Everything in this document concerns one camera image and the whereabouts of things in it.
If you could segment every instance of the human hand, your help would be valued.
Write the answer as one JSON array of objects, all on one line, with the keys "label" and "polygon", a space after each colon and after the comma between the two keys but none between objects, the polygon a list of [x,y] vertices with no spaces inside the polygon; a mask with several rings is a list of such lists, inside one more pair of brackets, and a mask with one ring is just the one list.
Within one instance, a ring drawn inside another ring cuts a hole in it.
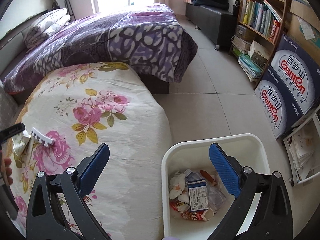
[{"label": "human hand", "polygon": [[5,173],[7,174],[9,185],[13,183],[13,179],[10,177],[12,174],[12,169],[9,167],[10,164],[11,164],[11,159],[5,158],[4,159]]}]

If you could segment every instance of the white pillow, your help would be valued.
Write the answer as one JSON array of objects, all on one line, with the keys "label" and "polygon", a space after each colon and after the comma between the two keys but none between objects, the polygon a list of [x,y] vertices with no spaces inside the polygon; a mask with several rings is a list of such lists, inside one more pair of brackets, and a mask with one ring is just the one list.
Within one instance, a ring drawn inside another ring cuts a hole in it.
[{"label": "white pillow", "polygon": [[31,39],[28,43],[28,48],[33,49],[36,46],[39,46],[42,42],[56,34],[58,31],[60,31],[68,21],[70,21],[71,17],[70,15],[65,15],[58,21],[56,21],[54,24],[52,24],[49,28],[43,31],[39,36]]},{"label": "white pillow", "polygon": [[48,12],[38,19],[36,19],[33,24],[30,26],[26,36],[24,37],[24,43],[27,48],[31,48],[29,43],[31,40],[40,36],[46,29],[48,29],[56,21],[60,20],[63,16],[67,14],[67,9],[57,9],[51,12]]}]

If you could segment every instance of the bed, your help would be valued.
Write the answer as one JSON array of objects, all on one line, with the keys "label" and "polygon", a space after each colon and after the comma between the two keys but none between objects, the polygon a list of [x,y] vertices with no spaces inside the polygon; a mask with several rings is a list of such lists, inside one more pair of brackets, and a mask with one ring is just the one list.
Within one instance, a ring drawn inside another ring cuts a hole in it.
[{"label": "bed", "polygon": [[[20,156],[9,141],[11,188],[24,233],[36,174],[62,173],[106,143],[110,160],[85,202],[113,240],[162,239],[161,161],[172,145],[170,128],[164,110],[128,65],[54,70],[34,89],[17,122],[56,141],[50,148],[34,143]],[[59,199],[71,229],[79,233],[63,195]]]},{"label": "bed", "polygon": [[197,52],[196,43],[164,4],[129,6],[74,21],[27,54],[15,39],[20,61],[1,76],[10,94],[33,89],[52,70],[94,62],[124,62],[138,74],[181,82]]}]

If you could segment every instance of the trash bin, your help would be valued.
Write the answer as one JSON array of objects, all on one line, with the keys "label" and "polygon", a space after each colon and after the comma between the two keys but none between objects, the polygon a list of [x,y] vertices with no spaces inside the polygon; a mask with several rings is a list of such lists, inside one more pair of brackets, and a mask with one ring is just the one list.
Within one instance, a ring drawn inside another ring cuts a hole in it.
[{"label": "trash bin", "polygon": [[[164,155],[161,164],[162,176],[162,203],[164,236],[173,236],[180,240],[206,240],[219,225],[228,212],[233,200],[223,187],[222,192],[228,198],[224,206],[218,210],[209,221],[190,221],[183,218],[170,217],[169,186],[168,182],[176,171],[210,170],[212,163],[209,159],[209,147],[217,142],[223,151],[235,157],[242,166],[250,166],[256,173],[270,174],[267,155],[262,142],[253,134],[240,134],[221,138],[199,141],[181,142],[172,146]],[[238,234],[248,230],[255,214],[260,199],[260,193],[256,194],[247,217]]]}]

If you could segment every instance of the food packaging box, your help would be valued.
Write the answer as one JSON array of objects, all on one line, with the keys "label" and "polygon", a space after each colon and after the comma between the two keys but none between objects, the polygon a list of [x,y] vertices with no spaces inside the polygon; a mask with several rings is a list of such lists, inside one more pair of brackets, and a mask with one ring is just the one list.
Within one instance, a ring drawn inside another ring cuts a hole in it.
[{"label": "food packaging box", "polygon": [[290,133],[295,123],[303,116],[289,89],[270,66],[262,76],[255,94],[262,103],[276,139]]},{"label": "food packaging box", "polygon": [[236,28],[236,36],[243,39],[244,41],[253,41],[256,38],[257,34],[249,28],[238,24]]},{"label": "food packaging box", "polygon": [[[292,15],[288,36],[302,47],[320,65],[320,32],[312,25],[304,24],[301,27],[299,18]],[[304,32],[311,36],[306,39]]]},{"label": "food packaging box", "polygon": [[320,20],[314,10],[298,1],[292,0],[290,12],[310,23],[314,28],[320,31]]},{"label": "food packaging box", "polygon": [[270,58],[270,52],[256,41],[252,42],[248,55],[253,62],[262,67],[267,65]]},{"label": "food packaging box", "polygon": [[272,68],[281,77],[303,114],[320,102],[320,67],[294,40],[282,35]]}]

